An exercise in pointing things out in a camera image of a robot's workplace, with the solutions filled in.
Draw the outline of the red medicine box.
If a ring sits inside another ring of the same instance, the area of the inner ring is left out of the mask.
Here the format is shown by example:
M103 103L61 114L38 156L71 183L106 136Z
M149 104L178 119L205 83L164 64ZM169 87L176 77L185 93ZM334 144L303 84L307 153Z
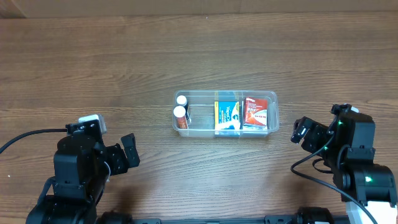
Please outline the red medicine box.
M267 126L267 106L268 101L260 98L246 97L244 100L243 125Z

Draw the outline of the white blue medicine box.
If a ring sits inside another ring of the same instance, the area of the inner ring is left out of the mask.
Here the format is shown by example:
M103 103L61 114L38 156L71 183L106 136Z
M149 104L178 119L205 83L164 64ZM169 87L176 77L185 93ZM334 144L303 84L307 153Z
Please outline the white blue medicine box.
M255 131L265 131L267 130L267 126L265 125L252 125L252 124L244 124L242 126L242 130L255 130Z

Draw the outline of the orange Redoxon tube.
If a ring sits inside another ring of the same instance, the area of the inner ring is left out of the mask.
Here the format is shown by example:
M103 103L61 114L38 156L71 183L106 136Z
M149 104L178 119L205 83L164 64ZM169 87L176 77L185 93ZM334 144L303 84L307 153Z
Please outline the orange Redoxon tube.
M183 106L176 106L173 110L173 114L177 121L177 126L180 129L188 129L188 122L187 122L187 111Z

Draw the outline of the black tube white cap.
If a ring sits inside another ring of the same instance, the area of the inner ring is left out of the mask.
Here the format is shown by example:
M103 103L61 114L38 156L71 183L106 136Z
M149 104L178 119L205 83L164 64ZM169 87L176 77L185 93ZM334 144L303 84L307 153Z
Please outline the black tube white cap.
M189 102L187 100L187 97L184 96L184 95L179 95L176 98L176 103L177 103L178 106L182 106L182 107L185 108L185 111L186 111L185 116L186 116L186 119L187 119L187 123L190 124L191 123L190 106L189 106Z

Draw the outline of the blue yellow VapoDrops box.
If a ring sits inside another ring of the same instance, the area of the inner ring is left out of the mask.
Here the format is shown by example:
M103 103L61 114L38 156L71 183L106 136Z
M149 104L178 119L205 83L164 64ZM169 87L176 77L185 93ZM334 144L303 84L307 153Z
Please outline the blue yellow VapoDrops box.
M215 135L240 135L241 113L238 101L215 101Z

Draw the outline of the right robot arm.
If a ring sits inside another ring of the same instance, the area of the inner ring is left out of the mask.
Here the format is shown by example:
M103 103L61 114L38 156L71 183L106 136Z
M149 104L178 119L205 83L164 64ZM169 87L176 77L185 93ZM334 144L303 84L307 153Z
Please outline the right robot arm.
M374 162L373 118L349 104L333 105L331 113L334 118L329 125L306 116L295 121L290 140L309 156L292 164L290 170L338 192L350 223L395 223L397 186L390 168ZM314 164L323 162L325 172L333 176L332 184L295 170L309 159Z

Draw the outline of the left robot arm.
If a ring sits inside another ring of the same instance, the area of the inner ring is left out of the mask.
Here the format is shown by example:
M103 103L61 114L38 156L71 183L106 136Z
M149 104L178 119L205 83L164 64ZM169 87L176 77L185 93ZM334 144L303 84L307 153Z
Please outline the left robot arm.
M96 206L112 175L139 165L135 135L128 134L120 144L105 146L98 120L65 127L67 136L59 140L53 157L55 175L47 179L26 222L132 223L132 216L126 213L105 212L99 217Z

